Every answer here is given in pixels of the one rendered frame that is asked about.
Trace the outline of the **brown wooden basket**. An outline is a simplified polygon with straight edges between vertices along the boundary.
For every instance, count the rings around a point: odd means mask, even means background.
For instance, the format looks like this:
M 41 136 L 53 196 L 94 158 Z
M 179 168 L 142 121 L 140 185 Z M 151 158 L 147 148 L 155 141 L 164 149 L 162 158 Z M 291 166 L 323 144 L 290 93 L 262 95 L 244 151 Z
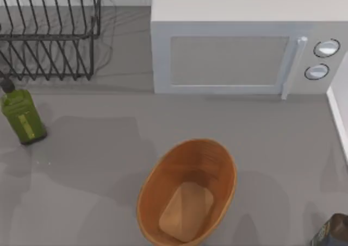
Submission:
M 237 187 L 229 151 L 210 139 L 171 148 L 138 195 L 136 217 L 154 246 L 200 246 L 224 218 Z

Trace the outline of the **pale microwave oven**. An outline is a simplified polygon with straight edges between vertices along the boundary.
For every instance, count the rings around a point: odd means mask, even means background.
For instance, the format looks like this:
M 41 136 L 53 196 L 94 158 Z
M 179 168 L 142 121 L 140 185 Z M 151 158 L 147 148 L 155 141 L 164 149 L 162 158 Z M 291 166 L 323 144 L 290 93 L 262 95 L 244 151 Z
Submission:
M 348 53 L 348 0 L 152 0 L 154 91 L 281 96 L 302 36 L 289 95 L 324 94 Z M 340 50 L 315 56 L 315 45 L 330 39 Z M 330 72 L 308 80 L 305 70 L 318 64 Z

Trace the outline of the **small microwave knob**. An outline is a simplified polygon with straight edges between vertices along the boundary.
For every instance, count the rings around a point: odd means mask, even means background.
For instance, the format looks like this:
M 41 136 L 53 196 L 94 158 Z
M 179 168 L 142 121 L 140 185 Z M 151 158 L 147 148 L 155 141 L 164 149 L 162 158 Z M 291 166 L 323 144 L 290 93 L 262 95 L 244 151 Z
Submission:
M 330 68 L 325 64 L 318 64 L 315 66 L 308 67 L 305 72 L 304 76 L 308 80 L 320 80 L 328 75 L 330 72 Z

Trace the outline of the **green bottle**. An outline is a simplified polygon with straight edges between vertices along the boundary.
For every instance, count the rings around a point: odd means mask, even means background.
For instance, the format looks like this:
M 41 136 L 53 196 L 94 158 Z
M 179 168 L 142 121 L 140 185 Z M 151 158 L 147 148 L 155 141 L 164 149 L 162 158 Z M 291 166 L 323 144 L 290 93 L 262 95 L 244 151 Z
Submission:
M 29 91 L 17 89 L 9 78 L 0 81 L 0 88 L 4 92 L 0 97 L 1 112 L 19 142 L 27 146 L 43 140 L 47 136 L 47 130 Z

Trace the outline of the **large microwave knob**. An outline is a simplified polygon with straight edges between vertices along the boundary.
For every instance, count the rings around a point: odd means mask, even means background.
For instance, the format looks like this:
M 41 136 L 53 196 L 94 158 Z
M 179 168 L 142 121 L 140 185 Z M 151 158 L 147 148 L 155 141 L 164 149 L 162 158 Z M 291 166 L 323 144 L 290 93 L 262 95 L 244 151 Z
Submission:
M 327 58 L 335 55 L 340 50 L 340 42 L 336 39 L 318 42 L 314 47 L 314 55 L 319 58 Z

